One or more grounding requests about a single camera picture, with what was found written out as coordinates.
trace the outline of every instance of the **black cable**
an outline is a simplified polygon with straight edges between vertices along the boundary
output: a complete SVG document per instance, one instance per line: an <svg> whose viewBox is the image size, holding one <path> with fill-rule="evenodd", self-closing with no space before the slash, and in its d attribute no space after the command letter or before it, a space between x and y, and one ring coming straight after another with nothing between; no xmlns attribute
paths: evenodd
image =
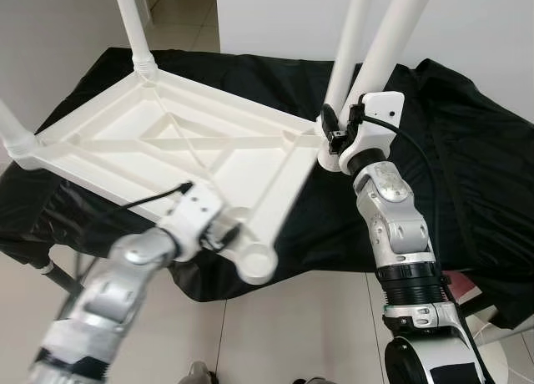
<svg viewBox="0 0 534 384"><path fill-rule="evenodd" d="M425 163L426 169L428 170L428 175L431 178L431 191L434 195L434 202L432 205L432 224L434 225L434 256L436 257L436 269L439 271L440 275L442 275L441 270L441 256L440 256L440 234L439 234L439 194L437 191L437 179L436 175L434 174L434 170L432 169L431 163L426 157L426 154L424 150L417 144L417 142L406 132L404 132L402 129L397 128L395 125L389 124L385 121L382 121L380 119L374 119L372 117L368 117L366 115L362 116L361 119L363 121L367 121L368 123L380 125L381 127L384 127L386 129L389 129L396 134L400 135L403 139L408 141L414 149L417 150L417 153L421 156L423 162ZM467 338L469 340L469 343L471 344L471 347L473 351L475 352L476 359L479 361L482 369L482 373L484 374L484 378L486 379L487 384L495 384L493 381L493 378L490 375L490 372L487 370L486 364L482 360L481 354L478 351L478 348L475 343L475 339L473 338L473 335L471 334L471 331L469 330L469 327L467 326L466 319L464 318L463 314L460 310L460 305L458 305L458 302L456 302L455 297L451 293L451 289L449 288L448 282L444 279L441 280L441 289L446 295L446 298L453 303L453 305L456 308L456 314L458 315L458 318L460 319L460 324L463 330L466 332Z"/></svg>
<svg viewBox="0 0 534 384"><path fill-rule="evenodd" d="M102 213L101 215L96 216L94 219L92 219L89 222L89 224L87 224L85 226L85 228L83 230L83 233L81 235L82 236L82 238L81 238L82 246L85 247L85 245L87 244L88 235L90 234L90 232L92 230L94 230L95 225L102 224L104 221L109 219L109 217L111 217L112 215L118 213L119 211L131 209L132 207L135 207L135 206L143 205L145 203L152 202L154 200L162 199L162 198L165 198L165 197L167 197L169 195L172 195L172 194L174 194L176 192L184 194L189 189L191 189L192 186L193 186L193 183L188 181L188 182L185 182L183 184L180 184L179 186L177 186L174 189L168 190L167 192L163 192L162 194L149 196L148 198L136 200L134 202L127 203L126 205L117 206L116 208L114 208L114 209L112 209L110 211L107 211L105 213Z"/></svg>

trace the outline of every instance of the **white tube leg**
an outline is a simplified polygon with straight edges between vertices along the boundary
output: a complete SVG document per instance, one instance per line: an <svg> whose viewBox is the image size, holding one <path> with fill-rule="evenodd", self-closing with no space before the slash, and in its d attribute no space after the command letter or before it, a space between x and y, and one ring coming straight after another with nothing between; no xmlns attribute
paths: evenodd
<svg viewBox="0 0 534 384"><path fill-rule="evenodd" d="M371 0L350 0L349 2L349 9L341 31L341 40L325 96L325 103L332 107L336 115L340 115L349 93L350 80L357 63L357 51L363 37L370 2ZM319 117L317 119L318 134L322 133L321 124ZM338 156L329 153L326 141L321 145L317 159L324 169L332 172L340 171Z"/></svg>
<svg viewBox="0 0 534 384"><path fill-rule="evenodd" d="M145 78L151 79L157 73L158 66L144 36L135 0L117 0L117 3L132 48L133 69Z"/></svg>
<svg viewBox="0 0 534 384"><path fill-rule="evenodd" d="M0 99L0 137L9 157L24 169L36 169L32 152L38 142L30 131L15 118L8 106Z"/></svg>
<svg viewBox="0 0 534 384"><path fill-rule="evenodd" d="M341 111L343 127L349 120L350 106L357 104L363 93L384 90L427 3L428 0L391 0Z"/></svg>

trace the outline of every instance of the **black cloth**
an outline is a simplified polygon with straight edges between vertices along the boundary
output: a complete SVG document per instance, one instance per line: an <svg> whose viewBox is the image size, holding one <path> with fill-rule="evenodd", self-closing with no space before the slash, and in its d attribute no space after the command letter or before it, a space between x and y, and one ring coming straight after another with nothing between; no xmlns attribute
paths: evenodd
<svg viewBox="0 0 534 384"><path fill-rule="evenodd" d="M332 67L331 62L174 50L154 57L163 70L308 120L319 114ZM129 50L108 49L41 129L131 71ZM463 270L491 297L500 326L517 325L534 312L534 126L483 96L468 78L429 59L415 69L397 65L386 90L406 96L400 128L425 150L438 176L444 267ZM416 207L433 230L435 200L423 163L400 137L389 160L411 185ZM119 236L151 226L123 211L103 221L85 246L81 238L89 221L115 206L48 171L11 164L0 179L0 249L21 262L48 252L53 243L105 257ZM279 266L269 284L307 270L373 271L350 177L316 165L275 249ZM169 270L197 301L258 288L241 281L231 262L207 252Z"/></svg>

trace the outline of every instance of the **silver robot arm segment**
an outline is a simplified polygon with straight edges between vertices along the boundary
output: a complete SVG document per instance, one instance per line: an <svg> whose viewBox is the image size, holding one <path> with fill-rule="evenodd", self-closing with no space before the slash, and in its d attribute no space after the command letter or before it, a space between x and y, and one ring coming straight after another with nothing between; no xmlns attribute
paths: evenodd
<svg viewBox="0 0 534 384"><path fill-rule="evenodd" d="M483 370L456 306L443 291L442 272L424 217L414 206L410 186L385 161L395 133L370 119L398 128L402 93L367 93L352 106L340 129L328 104L322 128L340 169L354 178L357 208L364 218L385 292L382 316L393 334L385 350L391 384L485 382Z"/></svg>
<svg viewBox="0 0 534 384"><path fill-rule="evenodd" d="M147 284L172 260L196 255L222 206L215 194L196 184L154 228L117 240L105 270L87 284L69 316L51 325L27 383L105 382Z"/></svg>

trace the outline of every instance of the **white floor tile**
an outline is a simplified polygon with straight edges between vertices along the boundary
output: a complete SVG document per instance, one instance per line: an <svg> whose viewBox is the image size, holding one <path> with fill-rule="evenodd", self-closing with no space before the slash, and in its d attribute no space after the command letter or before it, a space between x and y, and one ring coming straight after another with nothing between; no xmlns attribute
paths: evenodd
<svg viewBox="0 0 534 384"><path fill-rule="evenodd" d="M506 353L508 367L526 377L528 380L534 380L534 363L523 341L521 334L509 336L501 340L502 348ZM527 384L529 381L518 376L513 371L508 373L508 384Z"/></svg>
<svg viewBox="0 0 534 384"><path fill-rule="evenodd" d="M532 362L534 363L534 330L525 331L522 335L528 352L531 354Z"/></svg>
<svg viewBox="0 0 534 384"><path fill-rule="evenodd" d="M30 265L0 254L0 382L25 382L66 292Z"/></svg>
<svg viewBox="0 0 534 384"><path fill-rule="evenodd" d="M199 30L192 25L159 24L147 28L146 37L151 50L190 50Z"/></svg>
<svg viewBox="0 0 534 384"><path fill-rule="evenodd" d="M369 284L369 296L370 296L370 303L373 310L373 318L375 319L375 331L376 331L376 338L378 339L378 349L380 353L380 365L382 367L382 374L384 377L384 383L388 384L389 380L387 379L387 374L385 372L385 365L384 365L384 352L385 347L387 344L391 341L393 338L391 335L391 331L387 329L387 327L384 325L384 322L382 321L382 313L384 310L384 291L382 290L382 287L380 286L380 282L376 279L375 274L373 273L365 273L367 277L367 283Z"/></svg>
<svg viewBox="0 0 534 384"><path fill-rule="evenodd" d="M176 383L191 362L215 370L224 302L198 303L173 283L167 271L149 286L144 308L110 370L110 382Z"/></svg>
<svg viewBox="0 0 534 384"><path fill-rule="evenodd" d="M72 273L73 254L67 246L55 245L51 255L56 264ZM31 266L5 255L0 255L0 279L0 382L24 382L66 293ZM203 360L214 370L223 314L223 301L193 302L166 270L159 272L110 369L110 382L175 383L194 360Z"/></svg>
<svg viewBox="0 0 534 384"><path fill-rule="evenodd" d="M159 0L152 9L158 23L202 25L214 0Z"/></svg>
<svg viewBox="0 0 534 384"><path fill-rule="evenodd" d="M219 53L219 29L217 27L202 27L191 51Z"/></svg>
<svg viewBox="0 0 534 384"><path fill-rule="evenodd" d="M208 11L208 15L206 16L206 19L204 20L204 26L206 27L218 27L219 26L216 1L214 1L213 5Z"/></svg>
<svg viewBox="0 0 534 384"><path fill-rule="evenodd" d="M382 382L365 275L313 271L228 301L221 384Z"/></svg>

